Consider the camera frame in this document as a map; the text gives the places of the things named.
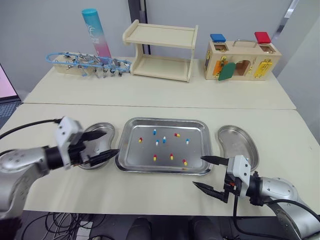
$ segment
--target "laptop screen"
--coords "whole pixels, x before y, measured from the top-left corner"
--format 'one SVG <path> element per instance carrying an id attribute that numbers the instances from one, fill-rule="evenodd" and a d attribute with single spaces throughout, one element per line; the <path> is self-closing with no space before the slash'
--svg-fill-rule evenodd
<path id="1" fill-rule="evenodd" d="M 13 99 L 17 97 L 14 87 L 11 85 L 4 69 L 0 64 L 0 100 Z"/>

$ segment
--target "metal handle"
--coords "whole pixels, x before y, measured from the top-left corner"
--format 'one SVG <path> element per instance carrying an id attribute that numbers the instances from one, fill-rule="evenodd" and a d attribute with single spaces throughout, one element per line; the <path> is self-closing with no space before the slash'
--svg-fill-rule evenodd
<path id="1" fill-rule="evenodd" d="M 234 47 L 236 45 L 237 42 L 250 42 L 250 43 L 255 43 L 255 45 L 253 46 L 254 48 L 257 46 L 257 42 L 254 40 L 245 40 L 245 39 L 237 39 L 233 42 L 232 46 Z"/>

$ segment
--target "laptop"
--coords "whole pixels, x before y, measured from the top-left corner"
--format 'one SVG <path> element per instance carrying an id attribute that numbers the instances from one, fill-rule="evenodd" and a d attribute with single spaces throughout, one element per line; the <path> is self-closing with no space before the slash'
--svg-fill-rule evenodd
<path id="1" fill-rule="evenodd" d="M 0 129 L 20 104 L 18 94 L 0 64 Z"/>

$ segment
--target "stainless steel kidney dish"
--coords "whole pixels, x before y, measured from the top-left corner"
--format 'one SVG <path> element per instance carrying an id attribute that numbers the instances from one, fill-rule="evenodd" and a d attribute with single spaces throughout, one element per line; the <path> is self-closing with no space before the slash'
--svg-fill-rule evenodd
<path id="1" fill-rule="evenodd" d="M 240 127 L 226 125 L 218 130 L 217 136 L 224 158 L 243 155 L 251 165 L 251 171 L 257 168 L 259 164 L 258 150 L 248 133 Z"/>
<path id="2" fill-rule="evenodd" d="M 90 154 L 91 157 L 98 155 L 101 152 L 104 152 L 104 151 L 111 149 L 111 142 L 115 136 L 115 128 L 112 124 L 110 124 L 108 122 L 99 122 L 99 123 L 93 124 L 90 127 L 88 127 L 85 130 L 85 132 L 91 132 L 91 131 L 96 131 L 96 130 L 105 132 L 106 135 L 104 135 L 96 140 L 84 142 L 84 144 L 86 146 L 86 151 L 87 151 L 87 153 Z M 102 162 L 102 163 L 99 163 L 95 166 L 90 166 L 89 164 L 81 164 L 81 165 L 79 165 L 79 167 L 82 169 L 86 169 L 86 170 L 97 169 L 106 163 L 107 162 Z"/>
<path id="3" fill-rule="evenodd" d="M 124 126 L 116 166 L 123 171 L 204 175 L 211 164 L 208 127 L 198 120 L 136 117 Z"/>

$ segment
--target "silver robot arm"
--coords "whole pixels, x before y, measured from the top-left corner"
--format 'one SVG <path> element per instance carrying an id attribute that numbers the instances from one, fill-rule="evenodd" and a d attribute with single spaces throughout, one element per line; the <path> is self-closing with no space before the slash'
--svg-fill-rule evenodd
<path id="1" fill-rule="evenodd" d="M 50 170 L 80 164 L 90 166 L 105 162 L 119 150 L 99 155 L 86 152 L 86 142 L 99 139 L 105 132 L 84 132 L 78 121 L 62 118 L 55 131 L 57 146 L 13 150 L 0 156 L 0 220 L 18 218 L 24 209 L 31 185 Z"/>
<path id="2" fill-rule="evenodd" d="M 282 178 L 261 177 L 262 188 L 260 195 L 264 202 L 276 199 L 286 199 L 307 206 L 299 197 L 295 186 Z M 267 204 L 277 216 L 280 224 L 293 240 L 319 240 L 320 222 L 303 208 L 286 202 Z"/>
<path id="3" fill-rule="evenodd" d="M 201 159 L 211 164 L 227 166 L 222 192 L 194 182 L 204 193 L 225 203 L 228 202 L 229 193 L 240 198 L 250 197 L 251 204 L 267 204 L 273 210 L 290 240 L 320 240 L 320 222 L 311 213 L 292 203 L 272 203 L 274 200 L 291 200 L 308 207 L 292 183 L 279 177 L 259 177 L 258 172 L 250 175 L 251 166 L 242 155 L 231 158 L 203 156 Z"/>

